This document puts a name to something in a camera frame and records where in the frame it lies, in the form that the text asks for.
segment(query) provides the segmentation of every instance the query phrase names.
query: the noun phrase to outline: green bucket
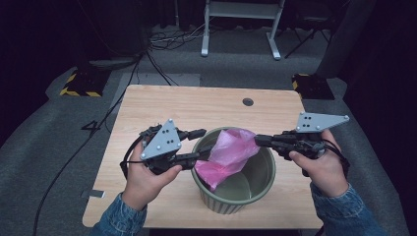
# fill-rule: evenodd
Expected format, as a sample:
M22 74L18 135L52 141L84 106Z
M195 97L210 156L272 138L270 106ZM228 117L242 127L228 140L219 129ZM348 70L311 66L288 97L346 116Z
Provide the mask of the green bucket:
M222 130L239 129L235 127L217 128L200 138L193 148L193 152L207 146L214 146ZM209 154L201 156L199 160L209 159ZM267 147L261 147L259 152L250 157L243 169L230 175L220 183L214 192L209 185L200 178L196 169L191 173L205 205L214 212L231 214L242 207L261 199L272 186L275 178L275 160Z

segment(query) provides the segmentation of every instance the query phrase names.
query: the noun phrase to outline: wooden table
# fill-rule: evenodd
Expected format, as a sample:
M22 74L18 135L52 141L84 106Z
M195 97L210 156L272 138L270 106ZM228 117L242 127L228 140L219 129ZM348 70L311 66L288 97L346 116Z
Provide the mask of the wooden table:
M254 101L252 106L244 98ZM119 162L139 132L169 118L183 131L239 127L256 134L280 134L294 129L304 111L293 90L129 86L118 113L93 188L104 198L90 198L83 223L99 221L102 213L124 190ZM182 142L178 153L191 152L197 140ZM307 229L320 228L310 194L310 179L292 161L274 152L276 177L260 200L234 214L218 214L201 200L190 170L182 171L149 204L148 228Z

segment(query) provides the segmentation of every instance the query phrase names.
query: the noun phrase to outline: pink plastic bag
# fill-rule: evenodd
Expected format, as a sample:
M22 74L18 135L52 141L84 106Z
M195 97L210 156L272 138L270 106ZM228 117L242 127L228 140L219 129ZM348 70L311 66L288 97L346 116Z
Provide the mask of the pink plastic bag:
M214 191L228 176L242 170L249 157L260 150L254 134L245 129L222 130L207 161L198 160L195 168L199 176Z

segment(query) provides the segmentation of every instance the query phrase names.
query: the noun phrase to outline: denim sleeve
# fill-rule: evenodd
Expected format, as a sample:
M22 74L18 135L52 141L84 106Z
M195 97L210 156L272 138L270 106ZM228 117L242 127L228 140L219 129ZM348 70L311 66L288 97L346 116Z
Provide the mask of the denim sleeve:
M350 184L346 193L335 198L323 196L313 183L310 187L327 236L387 235Z
M141 211L134 210L122 201L122 194L119 194L94 225L90 236L134 236L144 226L146 217L147 206Z

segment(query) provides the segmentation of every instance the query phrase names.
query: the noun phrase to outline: person's right hand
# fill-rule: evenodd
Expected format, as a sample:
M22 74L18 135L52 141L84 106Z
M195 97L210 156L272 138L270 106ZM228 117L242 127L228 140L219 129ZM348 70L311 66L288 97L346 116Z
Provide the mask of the person's right hand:
M322 139L334 143L340 150L330 130L322 132ZM338 197L348 189L349 186L343 174L340 159L333 151L327 149L318 159L307 158L294 150L289 153L289 156L298 166L309 173L313 183L319 187L325 196Z

